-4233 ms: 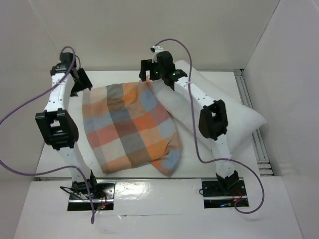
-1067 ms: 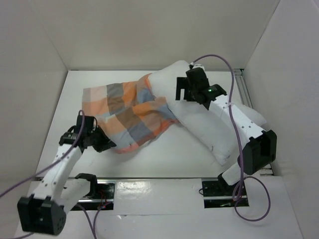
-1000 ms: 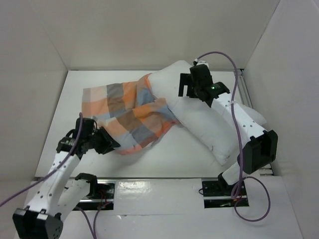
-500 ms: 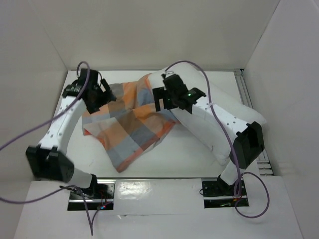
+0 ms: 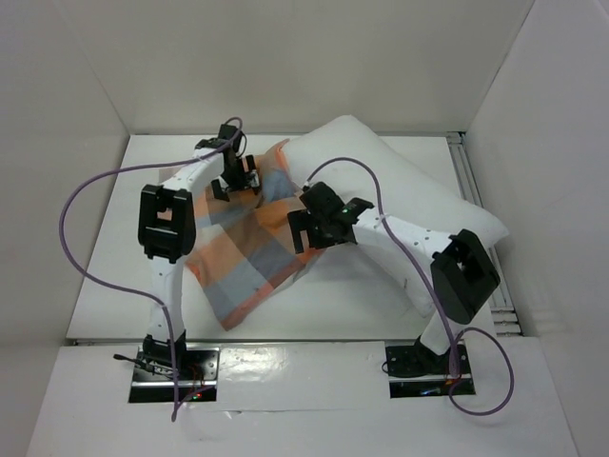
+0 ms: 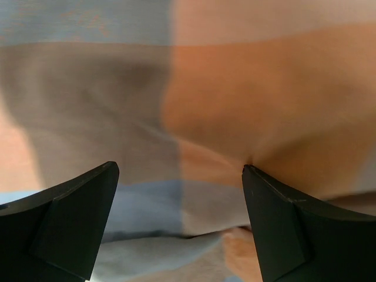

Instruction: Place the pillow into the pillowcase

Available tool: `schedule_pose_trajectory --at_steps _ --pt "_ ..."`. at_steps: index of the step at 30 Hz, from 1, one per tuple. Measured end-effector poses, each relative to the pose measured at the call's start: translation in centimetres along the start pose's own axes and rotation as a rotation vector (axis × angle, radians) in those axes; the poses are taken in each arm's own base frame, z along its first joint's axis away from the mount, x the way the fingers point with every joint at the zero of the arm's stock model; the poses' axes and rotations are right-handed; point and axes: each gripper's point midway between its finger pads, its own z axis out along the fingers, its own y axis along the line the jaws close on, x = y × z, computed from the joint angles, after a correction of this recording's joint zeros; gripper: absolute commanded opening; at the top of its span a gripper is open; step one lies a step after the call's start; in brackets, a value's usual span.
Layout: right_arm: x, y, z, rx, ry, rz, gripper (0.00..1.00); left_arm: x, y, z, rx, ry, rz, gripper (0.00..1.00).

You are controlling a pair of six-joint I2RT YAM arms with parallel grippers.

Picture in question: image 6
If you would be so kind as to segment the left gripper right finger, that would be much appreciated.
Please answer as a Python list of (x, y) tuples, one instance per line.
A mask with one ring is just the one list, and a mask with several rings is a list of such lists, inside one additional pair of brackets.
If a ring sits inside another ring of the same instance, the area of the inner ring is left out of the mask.
[(374, 281), (375, 217), (309, 196), (254, 166), (243, 191), (264, 281)]

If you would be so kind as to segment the checkered orange grey pillowcase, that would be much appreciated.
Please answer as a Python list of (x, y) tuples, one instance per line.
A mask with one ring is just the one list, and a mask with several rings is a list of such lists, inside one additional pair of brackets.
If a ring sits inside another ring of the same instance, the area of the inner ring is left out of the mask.
[(375, 214), (375, 2), (2, 1), (1, 199), (110, 160), (92, 281), (260, 281), (246, 164)]

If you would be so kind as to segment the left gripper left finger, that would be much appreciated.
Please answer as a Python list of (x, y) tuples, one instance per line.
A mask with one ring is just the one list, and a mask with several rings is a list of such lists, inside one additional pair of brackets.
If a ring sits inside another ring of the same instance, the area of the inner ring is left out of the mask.
[(87, 281), (119, 179), (106, 162), (1, 205), (1, 281)]

